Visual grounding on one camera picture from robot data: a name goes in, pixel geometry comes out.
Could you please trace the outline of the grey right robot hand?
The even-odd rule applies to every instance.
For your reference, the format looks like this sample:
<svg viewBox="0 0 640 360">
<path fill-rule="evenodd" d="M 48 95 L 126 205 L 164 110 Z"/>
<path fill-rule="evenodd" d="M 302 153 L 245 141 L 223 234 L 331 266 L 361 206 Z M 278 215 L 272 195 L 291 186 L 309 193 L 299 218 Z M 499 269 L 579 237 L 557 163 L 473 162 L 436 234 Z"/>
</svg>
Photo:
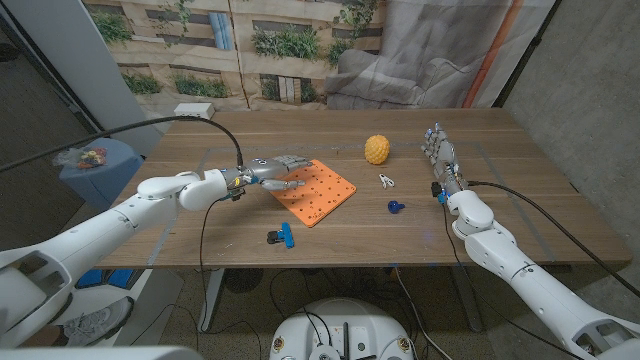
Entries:
<svg viewBox="0 0 640 360">
<path fill-rule="evenodd" d="M 446 131 L 436 122 L 433 129 L 427 130 L 424 138 L 421 150 L 433 166 L 434 176 L 442 193 L 449 197 L 467 190 L 468 183 L 460 171 L 455 147 L 449 141 Z"/>
</svg>

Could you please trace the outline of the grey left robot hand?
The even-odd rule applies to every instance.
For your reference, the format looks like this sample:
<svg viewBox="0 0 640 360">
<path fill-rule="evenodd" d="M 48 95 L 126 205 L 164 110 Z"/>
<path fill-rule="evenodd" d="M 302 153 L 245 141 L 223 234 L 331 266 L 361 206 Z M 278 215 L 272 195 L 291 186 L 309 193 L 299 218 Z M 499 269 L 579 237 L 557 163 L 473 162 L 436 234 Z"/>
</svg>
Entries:
<svg viewBox="0 0 640 360">
<path fill-rule="evenodd" d="M 254 159 L 242 166 L 233 180 L 235 187 L 259 184 L 267 191 L 284 191 L 305 185 L 304 180 L 285 180 L 298 169 L 311 167 L 313 163 L 298 155 L 281 155 L 266 159 Z"/>
</svg>

